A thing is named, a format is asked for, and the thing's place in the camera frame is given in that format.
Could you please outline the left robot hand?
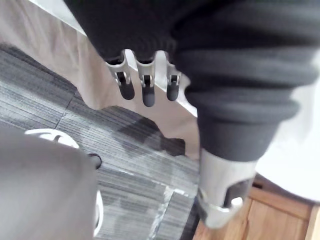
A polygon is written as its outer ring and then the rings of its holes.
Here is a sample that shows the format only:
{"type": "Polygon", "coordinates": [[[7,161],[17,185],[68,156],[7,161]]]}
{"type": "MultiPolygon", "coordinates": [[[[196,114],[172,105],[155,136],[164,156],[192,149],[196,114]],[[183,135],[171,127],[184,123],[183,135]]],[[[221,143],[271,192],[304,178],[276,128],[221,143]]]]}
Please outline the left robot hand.
{"type": "Polygon", "coordinates": [[[134,98],[125,50],[135,57],[142,101],[155,103],[155,56],[166,54],[167,98],[197,110],[197,206],[211,229],[242,208],[258,160],[299,104],[292,92],[313,84],[320,48],[317,0],[67,0],[108,66],[122,97],[134,98]]]}

